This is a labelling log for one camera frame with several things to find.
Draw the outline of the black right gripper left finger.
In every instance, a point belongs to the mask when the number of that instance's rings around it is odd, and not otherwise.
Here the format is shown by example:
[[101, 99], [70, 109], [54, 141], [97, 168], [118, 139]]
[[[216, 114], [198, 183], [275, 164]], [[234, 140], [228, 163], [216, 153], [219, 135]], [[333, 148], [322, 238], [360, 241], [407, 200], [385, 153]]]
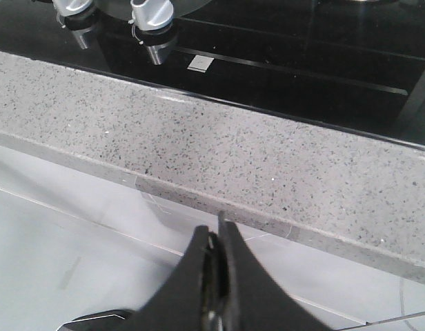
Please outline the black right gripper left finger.
[[76, 318], [59, 330], [218, 330], [217, 313], [205, 284], [210, 232], [195, 228], [188, 247], [166, 282], [139, 310], [108, 310]]

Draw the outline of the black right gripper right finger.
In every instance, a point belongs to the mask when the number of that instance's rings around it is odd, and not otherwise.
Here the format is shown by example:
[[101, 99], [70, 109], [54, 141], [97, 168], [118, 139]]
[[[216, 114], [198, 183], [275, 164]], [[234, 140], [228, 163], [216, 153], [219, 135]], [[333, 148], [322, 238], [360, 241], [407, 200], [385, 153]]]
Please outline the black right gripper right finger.
[[226, 262], [224, 330], [329, 330], [273, 280], [244, 241], [237, 225], [218, 214]]

